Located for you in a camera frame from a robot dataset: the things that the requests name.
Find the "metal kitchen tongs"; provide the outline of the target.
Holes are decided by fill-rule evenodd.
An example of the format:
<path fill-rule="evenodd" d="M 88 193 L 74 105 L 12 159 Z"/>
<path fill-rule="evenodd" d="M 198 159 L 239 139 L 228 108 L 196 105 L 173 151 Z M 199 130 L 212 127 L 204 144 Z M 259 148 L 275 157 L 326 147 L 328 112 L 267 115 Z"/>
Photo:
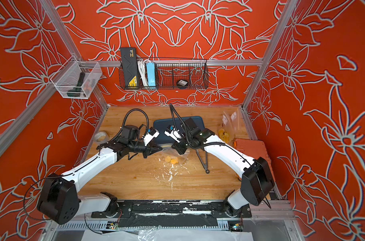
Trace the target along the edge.
<path fill-rule="evenodd" d="M 200 163 L 201 163 L 202 167 L 204 168 L 205 173 L 209 174 L 210 170 L 208 167 L 208 153 L 206 151 L 204 151 L 205 157 L 202 158 L 202 156 L 200 155 L 200 151 L 198 149 L 196 149 L 196 155 L 197 155 L 198 159 L 200 160 Z"/>

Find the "clear bag yellow dog print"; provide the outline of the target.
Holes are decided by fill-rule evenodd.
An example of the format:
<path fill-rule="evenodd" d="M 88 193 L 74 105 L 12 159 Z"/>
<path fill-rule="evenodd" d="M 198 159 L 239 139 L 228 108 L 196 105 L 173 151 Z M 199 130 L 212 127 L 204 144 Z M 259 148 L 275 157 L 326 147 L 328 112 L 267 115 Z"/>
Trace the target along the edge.
<path fill-rule="evenodd" d="M 230 115 L 230 118 L 234 132 L 239 132 L 242 128 L 242 123 L 243 123 L 240 109 L 237 108 Z"/>

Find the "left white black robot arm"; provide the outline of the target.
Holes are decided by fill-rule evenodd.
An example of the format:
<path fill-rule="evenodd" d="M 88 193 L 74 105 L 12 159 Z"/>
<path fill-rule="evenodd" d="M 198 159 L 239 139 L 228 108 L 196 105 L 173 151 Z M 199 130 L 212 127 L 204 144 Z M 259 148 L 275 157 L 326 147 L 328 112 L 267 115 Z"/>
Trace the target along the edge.
<path fill-rule="evenodd" d="M 59 225 L 72 218 L 88 213 L 99 212 L 113 218 L 120 212 L 118 199 L 108 192 L 92 196 L 79 196 L 80 190 L 97 174 L 114 165 L 123 158 L 131 160 L 138 154 L 144 158 L 162 151 L 153 139 L 159 136 L 157 129 L 146 123 L 139 127 L 127 125 L 130 114 L 140 112 L 131 109 L 124 117 L 120 131 L 109 141 L 97 147 L 98 153 L 82 164 L 62 174 L 51 174 L 43 180 L 43 187 L 37 202 L 37 209 Z"/>

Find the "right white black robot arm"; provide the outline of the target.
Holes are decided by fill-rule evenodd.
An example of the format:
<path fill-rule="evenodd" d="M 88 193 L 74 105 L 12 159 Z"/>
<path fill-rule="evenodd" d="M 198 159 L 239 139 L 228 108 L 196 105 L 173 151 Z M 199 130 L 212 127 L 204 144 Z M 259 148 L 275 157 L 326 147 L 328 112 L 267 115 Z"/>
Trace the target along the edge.
<path fill-rule="evenodd" d="M 263 157 L 247 156 L 208 128 L 200 129 L 192 118 L 182 119 L 172 104 L 169 105 L 173 124 L 165 135 L 174 139 L 172 148 L 183 155 L 188 148 L 214 155 L 229 166 L 241 178 L 241 187 L 233 191 L 224 202 L 228 212 L 240 210 L 246 205 L 258 206 L 275 186 L 269 163 Z"/>

